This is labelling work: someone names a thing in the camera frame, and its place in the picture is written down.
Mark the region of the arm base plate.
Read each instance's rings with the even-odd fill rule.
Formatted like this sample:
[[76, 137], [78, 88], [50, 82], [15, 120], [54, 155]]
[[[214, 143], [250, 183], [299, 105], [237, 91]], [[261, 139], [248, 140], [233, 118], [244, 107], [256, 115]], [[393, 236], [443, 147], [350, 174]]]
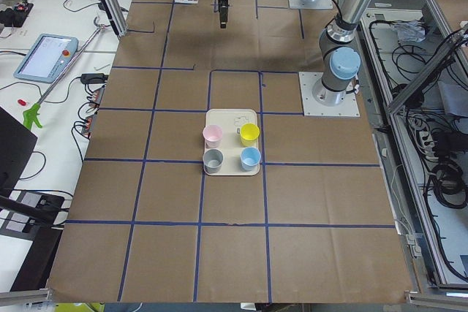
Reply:
[[290, 9], [329, 10], [334, 5], [331, 0], [288, 0]]
[[358, 118], [360, 116], [352, 83], [342, 92], [329, 91], [321, 72], [299, 72], [303, 114], [319, 118]]

